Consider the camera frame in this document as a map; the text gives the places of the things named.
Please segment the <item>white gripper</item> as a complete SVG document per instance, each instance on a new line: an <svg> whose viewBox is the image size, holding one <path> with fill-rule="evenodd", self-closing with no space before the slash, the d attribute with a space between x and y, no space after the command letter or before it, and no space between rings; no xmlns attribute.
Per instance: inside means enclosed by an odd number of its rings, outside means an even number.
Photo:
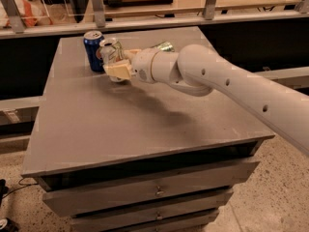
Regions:
<svg viewBox="0 0 309 232"><path fill-rule="evenodd" d="M155 83L152 76L152 65L158 49L147 48L127 49L124 56L128 60L122 60L115 63L109 63L104 66L106 74L112 81L131 80L132 69L135 76L142 82Z"/></svg>

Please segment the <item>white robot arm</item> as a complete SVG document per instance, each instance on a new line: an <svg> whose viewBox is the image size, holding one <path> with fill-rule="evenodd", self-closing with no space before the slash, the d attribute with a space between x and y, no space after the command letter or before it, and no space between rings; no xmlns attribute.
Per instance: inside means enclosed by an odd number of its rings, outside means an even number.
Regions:
<svg viewBox="0 0 309 232"><path fill-rule="evenodd" d="M164 83L195 97L217 90L309 155L309 98L233 65L211 47L190 44L179 52L146 48L106 64L105 72L121 79L135 76L146 83Z"/></svg>

